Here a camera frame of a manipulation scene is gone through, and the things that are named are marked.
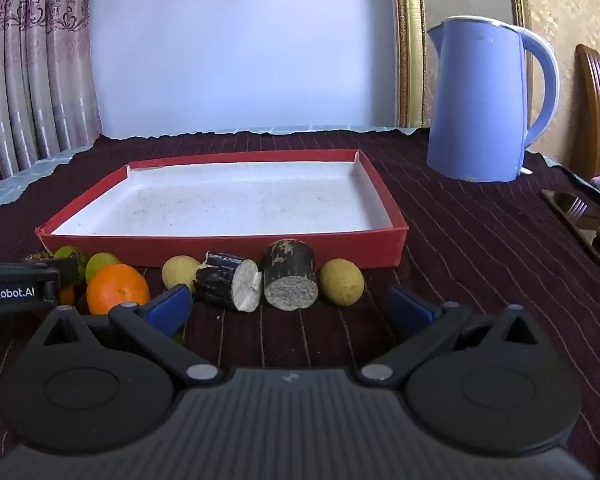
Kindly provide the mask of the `green tomato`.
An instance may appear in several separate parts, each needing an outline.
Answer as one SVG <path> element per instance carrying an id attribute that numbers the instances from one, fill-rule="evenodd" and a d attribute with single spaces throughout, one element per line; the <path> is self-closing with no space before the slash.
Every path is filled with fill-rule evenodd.
<path id="1" fill-rule="evenodd" d="M 111 252 L 98 252 L 88 259 L 85 267 L 85 281 L 87 284 L 95 277 L 97 272 L 110 264 L 118 264 L 120 260 Z"/>
<path id="2" fill-rule="evenodd" d="M 76 246 L 66 245 L 62 246 L 54 253 L 55 259 L 73 258 L 76 260 L 76 268 L 78 269 L 80 280 L 83 281 L 85 278 L 86 271 L 86 258 L 84 253 L 76 248 Z"/>

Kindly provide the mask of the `orange mandarin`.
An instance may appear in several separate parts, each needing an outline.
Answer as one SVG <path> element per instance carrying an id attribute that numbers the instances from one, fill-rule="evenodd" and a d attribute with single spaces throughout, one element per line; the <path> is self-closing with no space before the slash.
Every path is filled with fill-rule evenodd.
<path id="1" fill-rule="evenodd" d="M 124 263 L 108 264 L 99 269 L 86 289 L 86 302 L 91 314 L 107 314 L 125 302 L 148 304 L 148 283 L 140 272 Z"/>

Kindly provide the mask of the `yellow longan fruit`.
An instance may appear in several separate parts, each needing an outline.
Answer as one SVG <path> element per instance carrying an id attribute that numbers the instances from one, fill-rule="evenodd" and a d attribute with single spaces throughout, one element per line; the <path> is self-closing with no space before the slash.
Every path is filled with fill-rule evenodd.
<path id="1" fill-rule="evenodd" d="M 323 294 L 338 307 L 351 307 L 360 300 L 365 289 L 361 270 L 351 261 L 329 260 L 320 272 Z"/>
<path id="2" fill-rule="evenodd" d="M 174 256 L 162 266 L 161 278 L 166 289 L 185 285 L 191 292 L 195 290 L 196 273 L 201 263 L 189 256 Z"/>

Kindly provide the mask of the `dark sugarcane piece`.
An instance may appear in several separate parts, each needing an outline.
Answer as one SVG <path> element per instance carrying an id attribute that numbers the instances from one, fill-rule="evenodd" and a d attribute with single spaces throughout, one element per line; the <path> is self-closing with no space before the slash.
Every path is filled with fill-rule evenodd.
<path id="1" fill-rule="evenodd" d="M 262 272 L 251 259 L 207 252 L 196 271 L 194 289 L 207 306 L 251 313 L 261 302 Z"/>
<path id="2" fill-rule="evenodd" d="M 301 240 L 276 240 L 263 259 L 266 302 L 282 311 L 311 307 L 318 297 L 313 249 Z"/>

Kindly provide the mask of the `light blue checked sheet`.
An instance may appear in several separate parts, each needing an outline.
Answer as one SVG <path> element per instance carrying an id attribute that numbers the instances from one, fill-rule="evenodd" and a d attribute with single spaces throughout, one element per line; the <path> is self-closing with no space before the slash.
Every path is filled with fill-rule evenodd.
<path id="1" fill-rule="evenodd" d="M 82 148 L 73 148 L 50 158 L 40 159 L 30 168 L 0 180 L 0 207 L 18 200 L 30 184 L 50 176 L 58 167 L 67 165 L 74 156 L 89 149 L 89 146 L 82 146 Z"/>

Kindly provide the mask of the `red shallow box tray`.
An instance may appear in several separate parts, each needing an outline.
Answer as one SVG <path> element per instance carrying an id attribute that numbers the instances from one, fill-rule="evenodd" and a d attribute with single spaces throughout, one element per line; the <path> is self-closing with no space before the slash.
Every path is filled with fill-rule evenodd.
<path id="1" fill-rule="evenodd" d="M 133 266 L 226 252 L 260 260 L 293 238 L 317 264 L 398 266 L 408 225 L 361 150 L 292 150 L 137 160 L 114 170 L 35 230 L 49 250 L 112 252 Z"/>

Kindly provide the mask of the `pink patterned curtain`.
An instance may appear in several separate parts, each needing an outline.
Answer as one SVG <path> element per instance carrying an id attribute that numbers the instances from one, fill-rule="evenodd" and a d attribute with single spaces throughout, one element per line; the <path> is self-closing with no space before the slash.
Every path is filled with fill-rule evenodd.
<path id="1" fill-rule="evenodd" d="M 0 0 L 0 180 L 101 132 L 90 0 Z"/>

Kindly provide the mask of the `blue electric kettle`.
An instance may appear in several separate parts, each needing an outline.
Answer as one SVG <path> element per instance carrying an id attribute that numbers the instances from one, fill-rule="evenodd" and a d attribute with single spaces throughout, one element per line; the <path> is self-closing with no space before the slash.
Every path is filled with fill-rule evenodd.
<path id="1" fill-rule="evenodd" d="M 428 166 L 455 180 L 516 180 L 526 148 L 542 136 L 558 107 L 553 47 L 528 28 L 475 15 L 450 16 L 428 36 L 438 56 Z M 540 64 L 545 84 L 535 122 L 529 122 L 528 55 Z"/>

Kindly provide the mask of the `wooden headboard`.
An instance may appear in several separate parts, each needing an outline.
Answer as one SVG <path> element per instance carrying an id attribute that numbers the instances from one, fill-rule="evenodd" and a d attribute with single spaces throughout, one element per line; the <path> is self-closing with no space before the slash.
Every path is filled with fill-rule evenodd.
<path id="1" fill-rule="evenodd" d="M 581 177 L 591 179 L 600 176 L 600 52 L 578 44 L 576 55 L 586 103 L 574 138 L 570 167 Z"/>

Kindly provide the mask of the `gold picture frame moulding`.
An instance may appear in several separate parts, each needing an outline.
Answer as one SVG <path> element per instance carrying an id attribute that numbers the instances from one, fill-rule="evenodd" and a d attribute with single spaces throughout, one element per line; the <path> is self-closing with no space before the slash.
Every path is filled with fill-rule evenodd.
<path id="1" fill-rule="evenodd" d="M 425 0 L 393 0 L 396 20 L 396 123 L 422 128 L 427 89 Z"/>

